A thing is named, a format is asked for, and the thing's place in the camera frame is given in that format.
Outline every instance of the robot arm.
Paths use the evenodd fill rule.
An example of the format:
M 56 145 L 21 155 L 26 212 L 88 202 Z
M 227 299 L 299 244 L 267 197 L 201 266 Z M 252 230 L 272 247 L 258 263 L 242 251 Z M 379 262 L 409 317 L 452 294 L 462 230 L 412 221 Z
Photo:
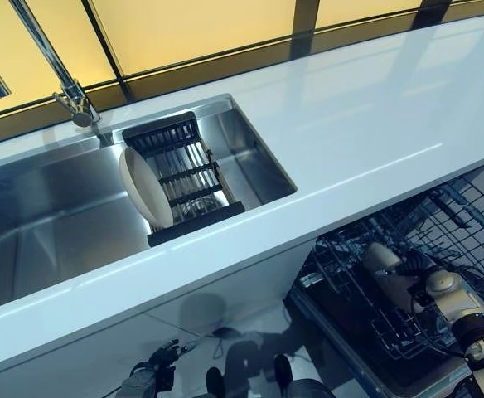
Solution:
M 411 250 L 406 257 L 406 261 L 402 261 L 387 247 L 373 243 L 368 247 L 364 261 L 379 265 L 375 273 L 377 277 L 398 275 L 419 280 L 408 289 L 412 297 L 411 308 L 415 308 L 416 296 L 425 299 L 421 305 L 428 302 L 436 305 L 481 390 L 474 394 L 484 397 L 484 301 L 460 274 L 448 271 L 446 266 L 427 255 Z
M 115 398 L 156 398 L 157 393 L 170 391 L 176 370 L 172 363 L 196 346 L 193 343 L 180 348 L 177 344 L 177 340 L 171 340 L 155 351 L 146 362 L 135 365 Z
M 444 269 L 426 278 L 426 293 L 451 328 L 484 396 L 483 300 L 461 275 Z

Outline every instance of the faucet handle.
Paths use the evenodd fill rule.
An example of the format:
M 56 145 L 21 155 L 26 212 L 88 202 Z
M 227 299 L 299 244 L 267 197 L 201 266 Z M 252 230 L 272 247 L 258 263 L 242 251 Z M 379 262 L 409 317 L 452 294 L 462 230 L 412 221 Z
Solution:
M 73 104 L 69 98 L 63 99 L 58 93 L 52 93 L 52 98 L 70 112 L 73 122 L 77 126 L 89 127 L 93 122 L 97 122 L 100 119 L 100 117 L 98 117 L 97 120 L 94 120 L 92 112 L 93 107 L 86 97 L 80 97 L 78 104 Z
M 54 98 L 58 104 L 60 104 L 61 106 L 63 106 L 70 113 L 73 114 L 75 112 L 75 110 L 73 109 L 73 107 L 70 106 L 69 101 L 61 98 L 61 95 L 59 95 L 58 93 L 52 93 L 52 98 Z

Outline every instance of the black dish rack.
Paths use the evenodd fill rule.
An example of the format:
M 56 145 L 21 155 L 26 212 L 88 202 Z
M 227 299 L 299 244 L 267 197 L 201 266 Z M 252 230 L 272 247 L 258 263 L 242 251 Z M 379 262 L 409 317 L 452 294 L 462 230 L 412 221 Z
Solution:
M 201 140 L 193 112 L 125 129 L 123 139 L 159 177 L 174 217 L 170 228 L 151 226 L 151 247 L 244 212 Z
M 411 360 L 428 350 L 418 321 L 436 343 L 452 345 L 455 340 L 434 308 L 412 318 L 392 305 L 366 273 L 362 259 L 373 241 L 399 256 L 418 249 L 451 264 L 484 298 L 483 193 L 466 177 L 459 177 L 329 232 L 318 239 L 300 278 L 305 288 L 325 282 L 324 289 L 344 305 L 350 304 L 350 311 L 361 312 L 391 360 Z

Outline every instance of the dishwasher rack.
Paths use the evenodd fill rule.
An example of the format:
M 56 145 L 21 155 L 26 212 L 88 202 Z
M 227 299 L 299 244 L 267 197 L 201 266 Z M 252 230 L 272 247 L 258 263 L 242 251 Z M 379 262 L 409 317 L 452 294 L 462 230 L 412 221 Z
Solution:
M 324 280 L 341 298 L 361 303 L 376 341 L 394 360 L 428 349 L 418 321 L 431 339 L 449 347 L 455 340 L 433 306 L 416 320 L 366 292 L 361 262 L 373 241 L 399 256 L 415 248 L 453 265 L 484 298 L 484 194 L 463 176 L 329 232 L 304 266 L 312 272 L 300 279 L 305 287 Z

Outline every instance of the white bowl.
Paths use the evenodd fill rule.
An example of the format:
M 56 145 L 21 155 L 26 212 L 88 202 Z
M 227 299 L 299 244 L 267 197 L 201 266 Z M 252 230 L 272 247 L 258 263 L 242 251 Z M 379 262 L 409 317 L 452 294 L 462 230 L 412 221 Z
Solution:
M 119 158 L 119 172 L 129 198 L 141 216 L 156 227 L 174 225 L 167 195 L 153 170 L 133 148 L 125 148 Z

